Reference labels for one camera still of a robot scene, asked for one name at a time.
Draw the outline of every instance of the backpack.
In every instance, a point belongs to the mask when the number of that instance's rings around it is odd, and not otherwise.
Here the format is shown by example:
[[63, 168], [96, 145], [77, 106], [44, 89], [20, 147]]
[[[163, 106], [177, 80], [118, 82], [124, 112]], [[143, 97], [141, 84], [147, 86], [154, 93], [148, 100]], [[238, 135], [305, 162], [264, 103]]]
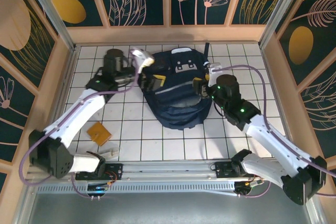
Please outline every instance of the backpack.
[[166, 128], [183, 130], [203, 123], [212, 100], [196, 94], [195, 78], [204, 79], [209, 44], [205, 53], [176, 48], [153, 54], [155, 62], [142, 70], [139, 86], [158, 121]]

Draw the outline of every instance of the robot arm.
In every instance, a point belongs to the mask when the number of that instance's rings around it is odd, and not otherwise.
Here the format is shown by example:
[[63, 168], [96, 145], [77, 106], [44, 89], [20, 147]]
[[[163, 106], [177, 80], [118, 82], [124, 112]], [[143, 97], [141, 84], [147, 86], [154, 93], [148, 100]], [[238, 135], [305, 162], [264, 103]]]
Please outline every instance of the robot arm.
[[209, 96], [223, 110], [232, 125], [257, 140], [278, 163], [262, 159], [251, 151], [242, 150], [232, 158], [232, 162], [246, 174], [255, 174], [281, 187], [286, 195], [299, 205], [304, 205], [325, 183], [325, 173], [311, 167], [298, 158], [289, 148], [295, 150], [299, 157], [312, 161], [326, 168], [322, 157], [312, 158], [300, 150], [279, 131], [268, 123], [265, 117], [252, 103], [241, 98], [237, 79], [221, 71], [218, 64], [209, 66], [209, 81], [194, 83], [202, 97]]
[[[132, 54], [139, 66], [143, 67], [154, 62], [153, 57], [143, 50], [133, 49]], [[100, 177], [105, 170], [105, 159], [98, 154], [88, 152], [85, 155], [72, 155], [67, 148], [72, 139], [84, 124], [113, 97], [114, 94], [99, 95], [99, 92], [117, 91], [119, 85], [134, 81], [135, 67], [124, 67], [125, 57], [121, 50], [111, 49], [104, 57], [103, 67], [88, 82], [86, 89], [72, 107], [56, 122], [46, 127], [43, 132], [33, 131], [29, 136], [29, 146], [36, 143], [42, 136], [50, 136], [33, 150], [29, 156], [30, 163], [48, 172], [56, 178], [62, 178], [72, 172], [95, 173]]]

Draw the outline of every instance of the yellow circle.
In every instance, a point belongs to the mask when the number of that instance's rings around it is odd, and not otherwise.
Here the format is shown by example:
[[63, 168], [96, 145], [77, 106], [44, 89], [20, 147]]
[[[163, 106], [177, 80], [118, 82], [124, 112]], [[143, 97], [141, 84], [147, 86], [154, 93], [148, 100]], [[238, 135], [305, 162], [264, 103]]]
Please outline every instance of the yellow circle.
[[311, 30], [305, 26], [299, 26], [294, 30], [289, 40], [289, 58], [296, 64], [304, 63], [313, 49], [314, 36]]
[[72, 24], [85, 20], [84, 6], [78, 0], [51, 0], [61, 19]]
[[21, 50], [30, 37], [29, 9], [23, 0], [0, 0], [0, 45]]

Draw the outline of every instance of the wire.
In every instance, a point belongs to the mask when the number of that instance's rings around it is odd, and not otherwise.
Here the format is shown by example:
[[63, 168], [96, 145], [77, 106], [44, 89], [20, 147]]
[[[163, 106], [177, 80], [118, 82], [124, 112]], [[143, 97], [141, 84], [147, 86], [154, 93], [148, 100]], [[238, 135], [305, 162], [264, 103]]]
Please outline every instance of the wire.
[[[324, 169], [323, 167], [317, 165], [317, 164], [314, 164], [313, 162], [307, 160], [306, 158], [302, 157], [300, 154], [298, 154], [295, 150], [293, 150], [288, 144], [286, 144], [281, 138], [278, 137], [277, 134], [275, 134], [272, 129], [270, 128], [270, 125], [267, 121], [267, 117], [266, 117], [266, 104], [267, 104], [267, 100], [266, 100], [266, 84], [265, 84], [265, 80], [262, 76], [262, 74], [260, 73], [260, 71], [258, 69], [256, 69], [255, 67], [252, 67], [252, 66], [249, 66], [249, 65], [235, 65], [235, 66], [231, 66], [231, 67], [225, 67], [225, 68], [221, 68], [221, 69], [215, 69], [213, 70], [213, 72], [220, 72], [220, 71], [223, 71], [223, 70], [229, 70], [229, 69], [234, 69], [234, 68], [248, 68], [248, 69], [252, 69], [252, 70], [255, 70], [257, 72], [257, 74], [260, 76], [261, 78], [261, 82], [262, 82], [262, 88], [263, 88], [263, 95], [264, 95], [264, 112], [263, 112], [263, 116], [264, 116], [264, 121], [265, 121], [265, 126], [266, 128], [268, 129], [268, 131], [284, 146], [286, 147], [290, 152], [293, 153], [293, 155], [295, 155], [297, 158], [301, 159], [302, 161], [306, 162], [308, 165], [314, 167], [315, 169], [318, 169], [334, 178], [336, 178], [336, 174], [327, 170], [327, 169]], [[336, 195], [327, 195], [327, 194], [319, 194], [319, 193], [316, 193], [317, 195], [319, 196], [324, 196], [324, 197], [331, 197], [331, 198], [336, 198]]]
[[57, 124], [57, 126], [52, 129], [50, 132], [48, 132], [46, 135], [44, 135], [43, 137], [41, 137], [36, 143], [34, 143], [29, 149], [28, 151], [25, 153], [25, 155], [23, 156], [20, 165], [19, 165], [19, 177], [21, 179], [21, 181], [27, 185], [27, 186], [38, 186], [40, 184], [42, 184], [43, 182], [45, 182], [46, 180], [48, 180], [51, 175], [49, 175], [48, 177], [42, 179], [39, 182], [35, 182], [35, 183], [31, 183], [28, 180], [25, 179], [25, 176], [23, 174], [23, 166], [24, 163], [26, 162], [26, 159], [28, 159], [29, 155], [32, 153], [32, 151], [39, 145], [41, 144], [45, 139], [47, 139], [48, 137], [50, 137], [54, 132], [56, 132], [57, 130], [60, 129], [60, 127], [62, 127], [63, 124], [65, 124], [67, 122], [67, 120], [81, 107], [85, 104], [86, 101], [88, 101], [89, 99], [99, 96], [99, 95], [105, 95], [105, 94], [120, 94], [120, 93], [126, 93], [129, 90], [131, 90], [133, 87], [135, 87], [136, 83], [138, 82], [138, 77], [139, 77], [139, 66], [137, 65], [137, 61], [135, 60], [135, 77], [134, 77], [134, 81], [132, 82], [132, 85], [125, 89], [125, 90], [121, 90], [121, 91], [102, 91], [102, 92], [97, 92], [97, 93], [93, 93], [91, 95], [88, 95], [87, 97], [85, 97], [83, 100], [81, 100], [81, 102], [79, 102], [64, 118], [63, 120]]
[[215, 103], [215, 102], [214, 102], [214, 107], [215, 107], [215, 110], [217, 111], [217, 113], [218, 113], [220, 116], [224, 117], [224, 115], [222, 115], [222, 114], [219, 112], [219, 110], [218, 110], [218, 108], [217, 108], [217, 106], [216, 106], [216, 103]]

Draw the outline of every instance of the white grid floor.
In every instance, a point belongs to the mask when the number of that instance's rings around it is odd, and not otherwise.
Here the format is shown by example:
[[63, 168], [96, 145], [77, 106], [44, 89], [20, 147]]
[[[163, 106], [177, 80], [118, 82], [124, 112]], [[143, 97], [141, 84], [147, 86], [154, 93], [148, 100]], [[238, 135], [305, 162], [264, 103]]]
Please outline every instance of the white grid floor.
[[[204, 45], [143, 45], [135, 46], [148, 52], [191, 47], [204, 51]], [[129, 54], [133, 46], [82, 47], [79, 54], [66, 109], [84, 90], [91, 76], [102, 66], [103, 56], [108, 49], [118, 48]], [[267, 83], [267, 115], [269, 122], [284, 133], [279, 111], [269, 84], [265, 65], [257, 44], [213, 44], [209, 49], [209, 60], [222, 66], [249, 64], [262, 73]], [[263, 110], [263, 89], [259, 76], [246, 69], [229, 70], [240, 84], [242, 98]], [[110, 141], [99, 147], [90, 140], [86, 130], [95, 121], [100, 121], [112, 134]], [[243, 148], [260, 157], [271, 157], [257, 141], [247, 137], [238, 128], [217, 114], [213, 106], [204, 124], [183, 131], [170, 130], [156, 120], [148, 107], [139, 87], [125, 94], [116, 94], [106, 106], [98, 111], [76, 135], [69, 148], [72, 153], [86, 151], [102, 153], [112, 147], [120, 147], [118, 161], [162, 161], [181, 159], [231, 158]]]

